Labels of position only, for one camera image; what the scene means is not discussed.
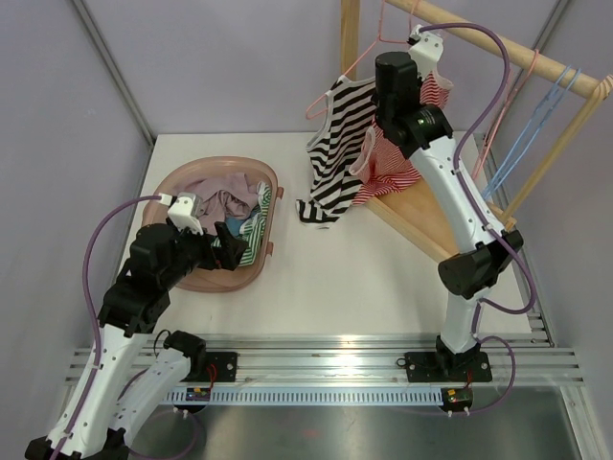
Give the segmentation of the teal tank top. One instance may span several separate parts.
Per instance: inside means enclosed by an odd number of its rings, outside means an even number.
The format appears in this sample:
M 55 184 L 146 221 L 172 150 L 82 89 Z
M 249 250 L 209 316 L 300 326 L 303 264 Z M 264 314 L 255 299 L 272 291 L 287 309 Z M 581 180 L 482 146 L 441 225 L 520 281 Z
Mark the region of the teal tank top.
M 250 218 L 238 219 L 234 217 L 228 217 L 225 220 L 225 224 L 228 227 L 230 234 L 235 238 L 239 238 L 244 235 L 246 224 L 250 220 Z

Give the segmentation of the green striped tank top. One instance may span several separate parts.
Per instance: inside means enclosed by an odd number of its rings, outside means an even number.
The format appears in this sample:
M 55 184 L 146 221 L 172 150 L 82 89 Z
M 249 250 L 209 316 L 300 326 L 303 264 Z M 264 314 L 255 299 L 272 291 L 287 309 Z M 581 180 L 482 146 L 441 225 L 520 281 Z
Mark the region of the green striped tank top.
M 270 205 L 272 201 L 272 188 L 264 181 L 260 181 L 255 186 L 257 194 L 257 203 L 251 209 L 247 218 L 251 220 L 246 224 L 244 235 L 240 239 L 248 243 L 248 248 L 243 253 L 239 267 L 252 265 L 260 253 L 263 241 L 264 232 L 266 230 L 266 222 L 269 215 Z M 224 222 L 228 217 L 239 218 L 238 215 L 243 215 L 241 210 L 232 211 L 230 205 L 234 207 L 243 207 L 243 203 L 231 196 L 227 192 L 221 192 L 220 196 L 225 199 L 224 204 Z

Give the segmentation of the mauve tank top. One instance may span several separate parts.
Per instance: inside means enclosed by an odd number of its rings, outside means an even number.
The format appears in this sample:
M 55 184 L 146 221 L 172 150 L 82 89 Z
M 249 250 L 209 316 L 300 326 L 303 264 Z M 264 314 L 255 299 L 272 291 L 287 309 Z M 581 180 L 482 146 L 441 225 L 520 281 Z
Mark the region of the mauve tank top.
M 216 234 L 216 223 L 224 222 L 227 217 L 247 219 L 259 199 L 257 186 L 250 185 L 246 175 L 241 172 L 194 182 L 187 186 L 185 192 L 202 199 L 196 216 L 210 235 Z

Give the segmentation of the red striped tank top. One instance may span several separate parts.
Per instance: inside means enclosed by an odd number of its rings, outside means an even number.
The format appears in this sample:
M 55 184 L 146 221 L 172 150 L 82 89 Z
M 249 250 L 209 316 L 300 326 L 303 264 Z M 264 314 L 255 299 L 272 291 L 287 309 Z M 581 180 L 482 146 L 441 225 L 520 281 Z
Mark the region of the red striped tank top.
M 433 70 L 422 84 L 420 102 L 445 108 L 453 87 L 451 80 Z M 421 179 L 399 148 L 384 137 L 375 120 L 368 127 L 360 154 L 350 165 L 349 172 L 362 183 L 352 199 L 353 206 L 365 204 L 376 196 L 402 192 Z

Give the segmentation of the pink hanger of red top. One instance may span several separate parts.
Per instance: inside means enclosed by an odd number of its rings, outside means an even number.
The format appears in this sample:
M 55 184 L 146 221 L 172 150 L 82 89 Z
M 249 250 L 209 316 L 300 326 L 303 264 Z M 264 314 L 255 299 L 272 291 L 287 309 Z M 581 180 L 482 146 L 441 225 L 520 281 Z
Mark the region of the pink hanger of red top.
M 417 25 L 417 18 L 415 17 L 415 12 L 416 10 L 419 8 L 421 3 L 421 0 L 415 0 L 410 11 L 409 11 L 409 15 L 408 15 L 408 27 L 409 27 L 409 32 L 412 33 L 415 29 L 415 26 Z M 449 36 L 449 33 L 446 33 L 444 31 L 438 31 L 436 32 L 436 35 L 439 36 L 442 40 L 446 40 L 446 38 Z

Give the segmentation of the pink hanger of mauve top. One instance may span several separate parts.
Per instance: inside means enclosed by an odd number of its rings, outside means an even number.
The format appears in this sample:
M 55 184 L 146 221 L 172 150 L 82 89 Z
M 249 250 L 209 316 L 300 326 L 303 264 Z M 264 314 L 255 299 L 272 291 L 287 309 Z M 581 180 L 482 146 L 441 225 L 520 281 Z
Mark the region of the pink hanger of mauve top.
M 504 101 L 502 102 L 502 105 L 500 106 L 496 117 L 491 122 L 491 124 L 488 127 L 488 130 L 486 131 L 486 134 L 484 137 L 484 143 L 477 156 L 477 160 L 471 172 L 471 177 L 473 179 L 476 179 L 478 177 L 479 173 L 485 166 L 485 162 L 488 158 L 489 153 L 491 152 L 491 148 L 493 147 L 493 142 L 497 135 L 497 132 L 500 126 L 502 125 L 502 122 L 504 121 L 507 115 L 507 112 L 510 110 L 512 103 L 514 102 L 517 95 L 523 89 L 526 82 L 532 75 L 539 56 L 540 56 L 540 50 L 533 49 L 533 57 L 532 57 L 529 68 L 523 71 L 522 75 L 517 75 L 513 83 L 511 83 L 511 79 L 507 80 L 507 85 L 506 85 L 507 95 Z

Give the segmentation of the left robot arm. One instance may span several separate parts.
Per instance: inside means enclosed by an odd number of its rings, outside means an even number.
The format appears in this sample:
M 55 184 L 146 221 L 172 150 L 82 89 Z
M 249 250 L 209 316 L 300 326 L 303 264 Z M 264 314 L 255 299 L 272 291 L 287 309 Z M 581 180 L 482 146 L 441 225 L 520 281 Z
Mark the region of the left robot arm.
M 238 267 L 247 243 L 223 222 L 217 234 L 179 230 L 170 222 L 142 227 L 98 315 L 93 346 L 75 393 L 51 432 L 32 440 L 28 459 L 126 459 L 149 416 L 180 381 L 206 372 L 206 343 L 172 333 L 155 362 L 130 387 L 132 363 L 170 305 L 170 291 L 197 268 Z

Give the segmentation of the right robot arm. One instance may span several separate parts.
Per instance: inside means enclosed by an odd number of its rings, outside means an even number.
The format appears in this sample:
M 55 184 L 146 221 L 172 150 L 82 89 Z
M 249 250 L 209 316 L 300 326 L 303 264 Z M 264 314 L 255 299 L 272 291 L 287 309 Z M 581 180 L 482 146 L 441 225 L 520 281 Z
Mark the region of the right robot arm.
M 375 122 L 430 187 L 451 226 L 458 254 L 438 273 L 448 291 L 443 329 L 432 352 L 408 352 L 412 383 L 490 382 L 488 356 L 476 337 L 480 303 L 523 245 L 491 213 L 476 186 L 463 176 L 453 130 L 443 112 L 420 101 L 418 65 L 406 52 L 375 59 Z

